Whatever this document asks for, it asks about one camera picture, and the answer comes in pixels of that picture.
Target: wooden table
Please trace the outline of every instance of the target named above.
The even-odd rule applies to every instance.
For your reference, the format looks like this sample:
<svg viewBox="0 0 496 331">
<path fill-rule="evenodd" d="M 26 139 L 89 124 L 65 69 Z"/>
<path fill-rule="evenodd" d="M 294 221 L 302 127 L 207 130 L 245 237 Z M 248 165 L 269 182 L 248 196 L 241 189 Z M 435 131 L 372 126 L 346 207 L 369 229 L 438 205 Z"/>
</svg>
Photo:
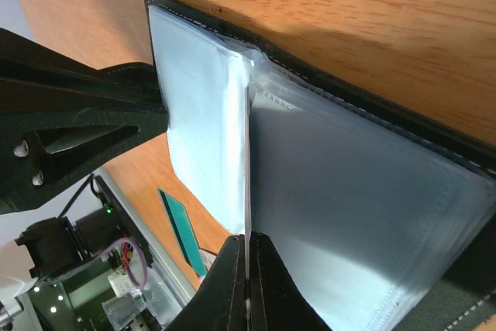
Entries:
<svg viewBox="0 0 496 331">
<path fill-rule="evenodd" d="M 182 0 L 260 33 L 347 81 L 496 145 L 496 0 Z M 92 67 L 151 62 L 143 0 L 20 0 L 36 40 Z M 222 229 L 176 179 L 165 136 L 106 165 L 170 255 L 157 188 L 188 208 L 198 240 Z"/>
</svg>

